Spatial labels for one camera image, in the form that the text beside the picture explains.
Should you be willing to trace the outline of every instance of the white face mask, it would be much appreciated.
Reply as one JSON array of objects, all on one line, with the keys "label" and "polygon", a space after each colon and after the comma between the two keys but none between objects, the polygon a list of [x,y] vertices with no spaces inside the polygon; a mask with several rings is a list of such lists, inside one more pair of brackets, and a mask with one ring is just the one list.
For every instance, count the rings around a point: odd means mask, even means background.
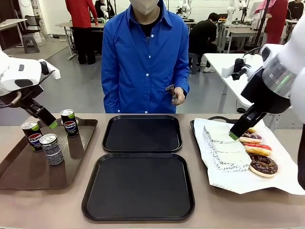
[{"label": "white face mask", "polygon": [[159,0],[129,0],[138,12],[147,15],[157,7]]}]

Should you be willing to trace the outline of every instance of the gray stool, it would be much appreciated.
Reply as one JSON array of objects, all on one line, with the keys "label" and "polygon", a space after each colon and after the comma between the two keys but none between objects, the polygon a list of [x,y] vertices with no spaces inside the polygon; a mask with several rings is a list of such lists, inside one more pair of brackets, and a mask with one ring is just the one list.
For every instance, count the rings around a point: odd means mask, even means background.
[{"label": "gray stool", "polygon": [[27,34],[22,36],[22,43],[24,46],[24,52],[25,53],[35,53],[40,52],[38,44],[35,41],[33,34]]},{"label": "gray stool", "polygon": [[195,53],[189,53],[189,59],[191,59],[191,74],[196,74],[198,70],[200,69],[200,66],[197,66],[197,60],[200,57],[200,55]]}]

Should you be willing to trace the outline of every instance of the pepsi can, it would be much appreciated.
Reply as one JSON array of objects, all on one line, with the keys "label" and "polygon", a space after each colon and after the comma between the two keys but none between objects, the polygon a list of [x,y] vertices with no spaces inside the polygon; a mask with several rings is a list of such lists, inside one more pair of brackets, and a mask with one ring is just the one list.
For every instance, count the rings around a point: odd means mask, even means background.
[{"label": "pepsi can", "polygon": [[72,109],[63,110],[61,112],[61,119],[68,137],[76,137],[79,130],[76,124],[74,111]]},{"label": "pepsi can", "polygon": [[55,134],[47,134],[40,139],[43,151],[51,166],[59,165],[64,161],[61,148],[58,145],[57,136]]},{"label": "pepsi can", "polygon": [[40,138],[42,137],[42,133],[41,130],[39,129],[38,123],[35,121],[27,122],[22,124],[21,128],[25,136],[27,137],[33,151],[35,152],[42,151],[42,146],[39,142]]}]

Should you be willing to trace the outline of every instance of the shirt collar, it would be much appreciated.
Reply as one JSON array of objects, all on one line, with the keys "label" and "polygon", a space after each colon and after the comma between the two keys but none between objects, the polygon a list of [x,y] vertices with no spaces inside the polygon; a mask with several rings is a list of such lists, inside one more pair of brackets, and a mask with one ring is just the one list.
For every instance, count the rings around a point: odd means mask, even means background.
[{"label": "shirt collar", "polygon": [[[170,27],[173,27],[172,22],[171,22],[171,20],[170,20],[170,18],[169,18],[169,15],[168,15],[168,11],[167,11],[167,9],[166,9],[166,6],[164,5],[163,0],[159,0],[158,6],[163,8],[161,20],[164,18],[164,21],[165,21]],[[127,9],[127,21],[128,21],[128,25],[129,25],[129,26],[130,26],[130,22],[131,22],[131,21],[138,24],[138,22],[135,20],[135,17],[134,17],[134,13],[133,13],[133,11],[132,11],[132,5],[131,5],[131,4],[130,4],[130,6],[129,6],[128,9]]]}]

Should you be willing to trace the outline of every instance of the person's left hand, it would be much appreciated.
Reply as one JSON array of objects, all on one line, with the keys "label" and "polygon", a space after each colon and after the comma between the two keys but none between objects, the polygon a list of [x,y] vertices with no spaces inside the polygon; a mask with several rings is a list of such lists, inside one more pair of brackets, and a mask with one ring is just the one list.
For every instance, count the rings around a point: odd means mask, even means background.
[{"label": "person's left hand", "polygon": [[176,87],[175,88],[175,94],[177,95],[178,100],[174,101],[173,104],[176,105],[176,106],[179,106],[179,105],[183,104],[184,101],[185,101],[185,95],[183,93],[183,89],[181,87]]}]

